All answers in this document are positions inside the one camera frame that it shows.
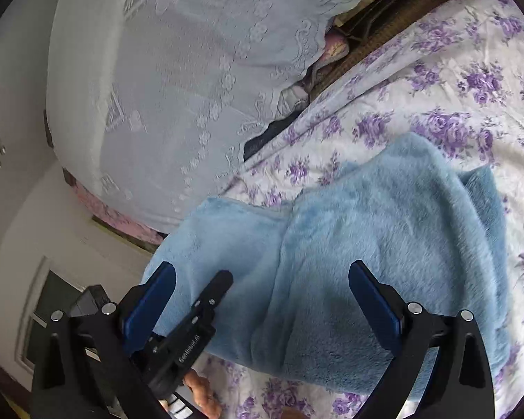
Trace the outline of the person's left hand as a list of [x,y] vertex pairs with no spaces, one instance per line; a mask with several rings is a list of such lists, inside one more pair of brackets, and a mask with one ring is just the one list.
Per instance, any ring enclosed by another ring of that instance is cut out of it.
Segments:
[[209,419],[219,419],[222,407],[211,389],[207,378],[198,375],[195,370],[190,370],[183,378],[184,384],[192,393],[194,402],[201,412]]

